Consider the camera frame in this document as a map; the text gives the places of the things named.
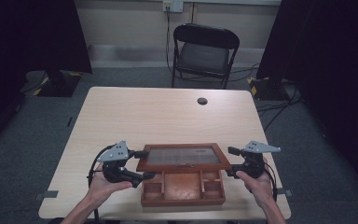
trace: wooden box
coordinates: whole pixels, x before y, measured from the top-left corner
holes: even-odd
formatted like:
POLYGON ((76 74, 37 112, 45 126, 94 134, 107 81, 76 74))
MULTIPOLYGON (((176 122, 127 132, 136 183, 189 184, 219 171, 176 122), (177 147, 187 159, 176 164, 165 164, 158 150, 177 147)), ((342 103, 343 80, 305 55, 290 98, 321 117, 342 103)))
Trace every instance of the wooden box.
POLYGON ((231 169, 216 143, 146 145, 136 171, 157 172, 142 184, 143 207, 220 205, 226 200, 220 170, 231 169))

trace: chair seat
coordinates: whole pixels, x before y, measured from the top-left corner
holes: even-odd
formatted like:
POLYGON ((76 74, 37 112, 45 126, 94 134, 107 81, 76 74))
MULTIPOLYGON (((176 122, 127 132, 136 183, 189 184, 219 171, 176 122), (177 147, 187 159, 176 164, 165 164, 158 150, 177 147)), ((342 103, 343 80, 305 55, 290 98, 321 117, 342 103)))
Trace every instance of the chair seat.
POLYGON ((179 69, 200 70, 224 75, 227 71, 229 50, 185 43, 179 55, 179 69))

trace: table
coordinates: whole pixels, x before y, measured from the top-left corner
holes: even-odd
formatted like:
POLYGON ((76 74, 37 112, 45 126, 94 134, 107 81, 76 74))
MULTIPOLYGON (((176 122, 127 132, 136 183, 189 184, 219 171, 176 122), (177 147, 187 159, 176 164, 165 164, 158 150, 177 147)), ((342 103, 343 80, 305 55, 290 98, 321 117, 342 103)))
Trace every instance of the table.
MULTIPOLYGON (((89 90, 75 127, 45 198, 42 218, 65 217, 88 190, 87 174, 98 152, 126 140, 132 150, 146 144, 217 143, 230 163, 243 158, 227 153, 227 147, 244 147, 249 141, 267 143, 252 96, 248 91, 115 88, 89 90), (207 105, 199 105, 204 97, 207 105)), ((265 154, 282 186, 274 161, 265 154)), ((126 168, 135 171, 138 160, 126 168)), ((100 218, 119 220, 244 220, 264 219, 263 211, 243 185, 222 172, 226 201, 222 206, 143 208, 141 188, 115 192, 100 208, 100 218)), ((278 196, 283 216, 291 216, 285 195, 278 196)))

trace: gray carpet floor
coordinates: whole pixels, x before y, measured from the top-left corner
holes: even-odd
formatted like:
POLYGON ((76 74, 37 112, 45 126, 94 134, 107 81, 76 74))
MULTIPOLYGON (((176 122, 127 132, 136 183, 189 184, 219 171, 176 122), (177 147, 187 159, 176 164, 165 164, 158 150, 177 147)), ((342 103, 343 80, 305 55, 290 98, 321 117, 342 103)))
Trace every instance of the gray carpet floor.
MULTIPOLYGON (((254 77, 255 72, 233 74, 231 79, 238 80, 229 82, 227 88, 249 90, 244 79, 248 75, 254 77)), ((23 89, 33 87, 42 76, 43 72, 29 73, 23 89)), ((36 97, 27 91, 21 110, 0 133, 0 223, 48 223, 38 216, 41 201, 35 196, 47 190, 93 86, 169 88, 171 75, 167 68, 95 68, 92 75, 80 79, 71 98, 36 97)), ((221 88, 212 79, 177 80, 176 87, 221 88)), ((295 93, 295 86, 286 88, 289 94, 295 93)), ((255 100, 259 109, 281 103, 255 100)), ((278 112, 260 112, 263 126, 278 112)), ((294 193, 288 198, 292 211, 288 223, 358 223, 358 176, 323 138, 319 121, 305 104, 300 101, 283 110, 266 130, 266 137, 271 145, 282 148, 273 157, 283 186, 294 193)))

